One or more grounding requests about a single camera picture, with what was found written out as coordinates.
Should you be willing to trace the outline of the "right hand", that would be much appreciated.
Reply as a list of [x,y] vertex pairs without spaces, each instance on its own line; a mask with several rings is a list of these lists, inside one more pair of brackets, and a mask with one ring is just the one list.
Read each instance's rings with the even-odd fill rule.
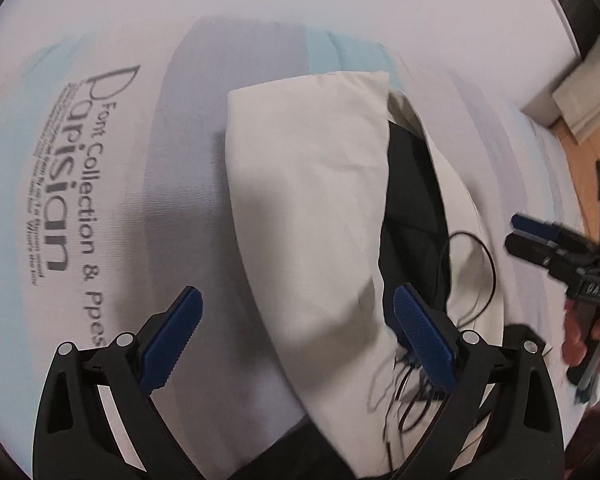
[[[567,299],[565,309],[565,340],[562,343],[562,358],[569,366],[577,366],[586,355],[586,345],[582,336],[582,330],[578,324],[576,302],[572,299]],[[592,336],[594,339],[600,340],[600,319],[592,328]]]

